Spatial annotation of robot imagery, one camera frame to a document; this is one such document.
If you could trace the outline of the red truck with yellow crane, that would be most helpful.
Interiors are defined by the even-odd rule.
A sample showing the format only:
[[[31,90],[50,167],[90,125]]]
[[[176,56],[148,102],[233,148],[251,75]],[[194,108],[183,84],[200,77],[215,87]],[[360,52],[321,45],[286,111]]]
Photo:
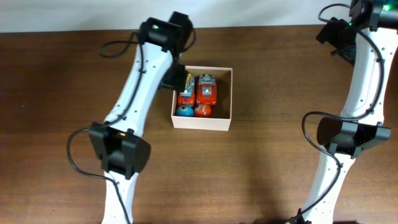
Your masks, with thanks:
[[[187,75],[184,90],[177,95],[177,104],[188,106],[195,104],[195,79],[191,74]]]

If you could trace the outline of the red toy fire truck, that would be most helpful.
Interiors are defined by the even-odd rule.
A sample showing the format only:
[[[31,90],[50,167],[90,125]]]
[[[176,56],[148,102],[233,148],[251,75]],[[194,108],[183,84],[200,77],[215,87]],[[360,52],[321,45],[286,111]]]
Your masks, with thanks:
[[[217,102],[216,78],[214,75],[202,74],[198,77],[197,103],[215,106]]]

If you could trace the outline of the blue toy ball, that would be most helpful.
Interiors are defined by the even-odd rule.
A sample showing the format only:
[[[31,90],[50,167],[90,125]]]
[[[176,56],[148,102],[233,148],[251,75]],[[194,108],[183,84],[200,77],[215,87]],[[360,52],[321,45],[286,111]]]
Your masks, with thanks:
[[[190,105],[184,104],[184,105],[177,106],[175,115],[183,116],[183,117],[193,117],[194,111]]]

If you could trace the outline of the orange-red toy ball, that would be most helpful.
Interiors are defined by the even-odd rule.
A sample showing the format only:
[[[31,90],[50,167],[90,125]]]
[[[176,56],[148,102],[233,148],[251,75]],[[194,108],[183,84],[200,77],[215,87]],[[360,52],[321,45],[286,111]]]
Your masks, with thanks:
[[[207,118],[211,116],[211,106],[206,104],[198,104],[194,111],[194,116],[198,118]]]

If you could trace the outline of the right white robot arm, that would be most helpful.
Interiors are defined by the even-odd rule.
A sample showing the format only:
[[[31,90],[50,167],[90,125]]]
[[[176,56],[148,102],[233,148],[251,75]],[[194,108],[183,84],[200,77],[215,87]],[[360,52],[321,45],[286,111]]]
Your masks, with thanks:
[[[359,155],[389,140],[384,127],[384,96],[397,50],[397,1],[355,0],[347,8],[350,21],[332,17],[317,35],[334,46],[354,71],[346,103],[339,115],[322,117],[317,140],[320,160],[307,201],[289,223],[333,223],[333,212],[344,179]]]

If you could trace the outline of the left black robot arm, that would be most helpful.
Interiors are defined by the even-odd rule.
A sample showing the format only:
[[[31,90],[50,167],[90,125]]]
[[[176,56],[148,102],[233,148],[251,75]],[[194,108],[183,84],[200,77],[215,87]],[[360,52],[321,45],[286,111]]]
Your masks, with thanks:
[[[182,91],[188,72],[179,64],[193,24],[174,12],[168,21],[153,17],[140,26],[135,61],[124,88],[103,124],[88,132],[106,180],[103,223],[132,223],[132,202],[138,175],[151,147],[142,139],[149,108],[157,90]]]

